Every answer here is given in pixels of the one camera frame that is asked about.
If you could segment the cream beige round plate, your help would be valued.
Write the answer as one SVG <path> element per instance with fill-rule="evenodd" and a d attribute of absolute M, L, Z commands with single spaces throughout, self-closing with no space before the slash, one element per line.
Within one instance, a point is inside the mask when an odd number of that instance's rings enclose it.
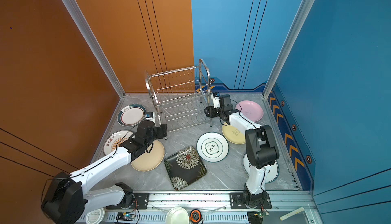
<path fill-rule="evenodd" d="M 165 149 L 163 144 L 155 140 L 148 148 L 149 152 L 145 152 L 131 163 L 131 166 L 139 172 L 148 172 L 160 165 L 164 156 Z"/>

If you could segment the silver wire dish rack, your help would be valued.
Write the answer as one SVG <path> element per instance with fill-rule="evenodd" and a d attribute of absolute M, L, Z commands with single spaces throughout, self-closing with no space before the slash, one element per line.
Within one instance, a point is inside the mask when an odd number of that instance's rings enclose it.
<path fill-rule="evenodd" d="M 203 59 L 195 66 L 155 74 L 145 72 L 145 83 L 155 107 L 156 123 L 167 132 L 202 124 L 212 127 L 204 109 L 212 105 L 210 70 Z"/>

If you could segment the black square floral plate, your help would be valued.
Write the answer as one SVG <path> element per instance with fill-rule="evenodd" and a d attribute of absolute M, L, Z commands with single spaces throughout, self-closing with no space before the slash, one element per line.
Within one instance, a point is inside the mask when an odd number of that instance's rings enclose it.
<path fill-rule="evenodd" d="M 164 164 L 171 184 L 176 191 L 188 187 L 208 173 L 193 146 L 184 148 L 167 157 Z"/>

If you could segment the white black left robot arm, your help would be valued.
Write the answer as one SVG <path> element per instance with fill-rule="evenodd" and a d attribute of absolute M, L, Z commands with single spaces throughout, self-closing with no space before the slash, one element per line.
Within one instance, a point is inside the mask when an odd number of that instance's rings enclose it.
<path fill-rule="evenodd" d="M 95 191 L 91 189 L 115 170 L 149 153 L 156 139 L 167 137 L 167 125 L 156 126 L 153 121 L 145 120 L 135 133 L 127 136 L 127 140 L 100 160 L 70 174 L 61 172 L 54 176 L 47 192 L 42 195 L 43 214 L 56 224 L 74 224 L 83 214 L 100 208 L 133 207 L 133 190 L 125 183 Z"/>

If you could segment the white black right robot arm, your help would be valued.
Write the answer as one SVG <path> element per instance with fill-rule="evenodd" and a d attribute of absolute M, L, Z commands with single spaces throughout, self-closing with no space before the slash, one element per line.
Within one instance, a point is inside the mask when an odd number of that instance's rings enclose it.
<path fill-rule="evenodd" d="M 253 209 L 271 209 L 271 198 L 265 188 L 266 177 L 280 157 L 273 129 L 251 121 L 242 111 L 234 109 L 229 95 L 209 94 L 204 113 L 206 117 L 219 118 L 244 134 L 250 163 L 249 178 L 243 190 L 244 204 Z"/>

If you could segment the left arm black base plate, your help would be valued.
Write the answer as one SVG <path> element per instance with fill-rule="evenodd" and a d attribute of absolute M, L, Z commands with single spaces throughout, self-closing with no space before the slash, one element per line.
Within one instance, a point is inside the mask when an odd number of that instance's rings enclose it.
<path fill-rule="evenodd" d="M 106 206 L 107 210 L 146 210 L 149 203 L 150 194 L 147 192 L 133 193 L 132 199 L 126 195 L 124 199 L 117 205 Z"/>

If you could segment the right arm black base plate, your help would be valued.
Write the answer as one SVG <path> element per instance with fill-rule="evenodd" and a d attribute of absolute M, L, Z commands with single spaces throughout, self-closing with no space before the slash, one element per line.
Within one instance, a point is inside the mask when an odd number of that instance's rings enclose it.
<path fill-rule="evenodd" d="M 269 193 L 248 195 L 246 192 L 232 192 L 230 196 L 231 209 L 272 209 Z"/>

